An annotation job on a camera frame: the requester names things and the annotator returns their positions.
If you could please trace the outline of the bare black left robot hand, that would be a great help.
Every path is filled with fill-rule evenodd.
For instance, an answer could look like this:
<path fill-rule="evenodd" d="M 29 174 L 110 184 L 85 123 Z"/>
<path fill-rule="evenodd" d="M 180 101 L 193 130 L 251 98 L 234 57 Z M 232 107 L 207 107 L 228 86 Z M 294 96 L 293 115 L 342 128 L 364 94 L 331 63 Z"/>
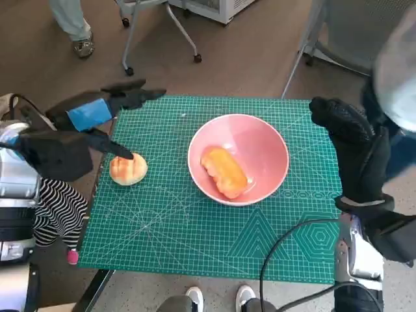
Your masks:
<path fill-rule="evenodd" d="M 58 130 L 84 133 L 91 148 L 131 160 L 133 153 L 112 141 L 97 126 L 111 121 L 122 110 L 140 109 L 145 102 L 166 94 L 164 88 L 145 90 L 145 84 L 145 79 L 137 79 L 82 92 L 62 100 L 45 115 Z"/>

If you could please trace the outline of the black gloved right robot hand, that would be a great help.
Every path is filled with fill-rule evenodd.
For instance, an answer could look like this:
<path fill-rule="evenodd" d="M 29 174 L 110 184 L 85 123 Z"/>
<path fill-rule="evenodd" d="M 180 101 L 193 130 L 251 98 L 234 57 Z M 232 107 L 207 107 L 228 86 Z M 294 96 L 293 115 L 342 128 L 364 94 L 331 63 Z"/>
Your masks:
<path fill-rule="evenodd" d="M 314 97 L 309 109 L 312 122 L 327 130 L 335 148 L 342 196 L 357 204 L 384 200 L 388 130 L 372 127 L 362 111 L 339 99 Z"/>

